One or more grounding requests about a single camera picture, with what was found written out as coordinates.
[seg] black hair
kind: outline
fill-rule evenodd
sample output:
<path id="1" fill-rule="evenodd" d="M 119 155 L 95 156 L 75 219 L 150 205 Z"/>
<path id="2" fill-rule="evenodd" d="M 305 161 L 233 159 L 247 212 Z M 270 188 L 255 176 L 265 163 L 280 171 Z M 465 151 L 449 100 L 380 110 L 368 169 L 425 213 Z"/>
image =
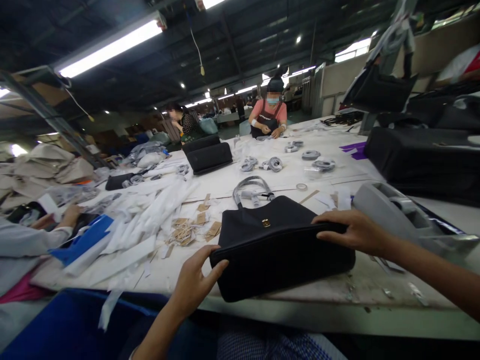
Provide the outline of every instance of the black hair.
<path id="1" fill-rule="evenodd" d="M 283 69 L 281 67 L 278 68 L 275 75 L 273 75 L 273 77 L 270 79 L 270 82 L 266 86 L 267 93 L 281 93 L 284 91 L 284 81 L 282 80 L 283 74 Z"/>
<path id="2" fill-rule="evenodd" d="M 188 110 L 185 106 L 181 106 L 178 102 L 169 102 L 168 105 L 166 106 L 167 111 L 179 111 L 184 114 L 188 113 Z"/>

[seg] face mask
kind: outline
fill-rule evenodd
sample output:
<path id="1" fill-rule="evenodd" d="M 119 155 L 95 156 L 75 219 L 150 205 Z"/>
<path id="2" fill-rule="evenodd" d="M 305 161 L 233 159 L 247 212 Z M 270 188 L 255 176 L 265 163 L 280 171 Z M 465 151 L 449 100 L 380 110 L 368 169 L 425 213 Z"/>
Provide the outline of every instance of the face mask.
<path id="1" fill-rule="evenodd" d="M 276 105 L 280 101 L 278 98 L 267 98 L 266 99 L 270 105 Z"/>

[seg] ceiling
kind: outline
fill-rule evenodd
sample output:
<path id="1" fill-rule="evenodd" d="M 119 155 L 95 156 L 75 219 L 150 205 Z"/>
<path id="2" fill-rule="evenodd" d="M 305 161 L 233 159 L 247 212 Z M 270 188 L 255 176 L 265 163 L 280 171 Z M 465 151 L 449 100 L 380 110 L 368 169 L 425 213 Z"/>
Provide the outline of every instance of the ceiling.
<path id="1" fill-rule="evenodd" d="M 475 2 L 419 0 L 417 10 L 425 13 L 426 27 L 431 28 L 436 19 Z M 148 111 L 171 100 L 197 100 L 207 89 L 246 82 L 273 72 L 278 64 L 295 70 L 332 61 L 353 42 L 385 30 L 396 4 L 397 0 L 226 0 L 200 12 L 194 0 L 2 0 L 0 69 L 14 73 L 58 63 L 159 10 L 166 18 L 166 31 L 75 77 L 71 88 L 91 113 Z M 190 26 L 205 76 L 200 74 Z M 52 78 L 46 74 L 40 80 L 55 85 Z M 82 114 L 70 98 L 56 108 L 66 119 Z M 25 129 L 32 134 L 49 131 L 36 115 L 0 120 L 2 131 Z"/>

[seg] handbag handle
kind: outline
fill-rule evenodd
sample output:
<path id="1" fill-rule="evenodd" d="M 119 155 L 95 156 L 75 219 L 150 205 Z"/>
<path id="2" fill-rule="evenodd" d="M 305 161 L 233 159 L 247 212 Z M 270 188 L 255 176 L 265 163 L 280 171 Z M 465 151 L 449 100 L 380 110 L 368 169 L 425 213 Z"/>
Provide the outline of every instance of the handbag handle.
<path id="1" fill-rule="evenodd" d="M 236 186 L 236 188 L 233 190 L 233 194 L 232 194 L 233 201 L 235 201 L 235 204 L 238 206 L 239 209 L 243 208 L 242 200 L 240 199 L 240 196 L 239 196 L 239 190 L 241 187 L 244 187 L 245 185 L 257 185 L 261 188 L 264 188 L 266 191 L 266 194 L 267 194 L 266 196 L 268 200 L 272 201 L 273 199 L 275 199 L 274 193 L 272 192 L 272 190 L 270 190 L 270 187 L 268 186 L 268 184 L 265 182 L 264 179 L 262 179 L 260 176 L 249 176 L 243 179 L 242 181 L 240 181 Z"/>

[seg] pink shirt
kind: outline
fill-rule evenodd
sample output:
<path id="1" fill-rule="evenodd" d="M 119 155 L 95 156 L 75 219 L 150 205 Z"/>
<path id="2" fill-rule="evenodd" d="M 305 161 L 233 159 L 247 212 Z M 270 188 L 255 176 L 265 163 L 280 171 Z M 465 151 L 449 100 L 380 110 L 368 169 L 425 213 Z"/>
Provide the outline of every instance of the pink shirt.
<path id="1" fill-rule="evenodd" d="M 260 113 L 262 112 L 262 105 L 263 103 L 266 102 L 265 99 L 263 100 L 258 100 L 255 104 L 255 107 L 253 108 L 253 110 L 251 111 L 251 115 L 250 116 L 253 116 L 253 119 L 257 119 L 257 121 L 259 120 L 259 115 Z M 279 107 L 279 104 L 278 103 L 273 109 L 268 105 L 268 103 L 265 104 L 265 112 L 267 112 L 268 114 L 271 114 L 271 115 L 274 115 L 275 112 L 277 111 L 277 108 Z M 281 104 L 281 108 L 280 108 L 280 111 L 278 112 L 278 115 L 277 115 L 277 120 L 279 123 L 284 123 L 286 124 L 287 123 L 287 105 L 285 105 L 285 103 L 282 103 Z"/>

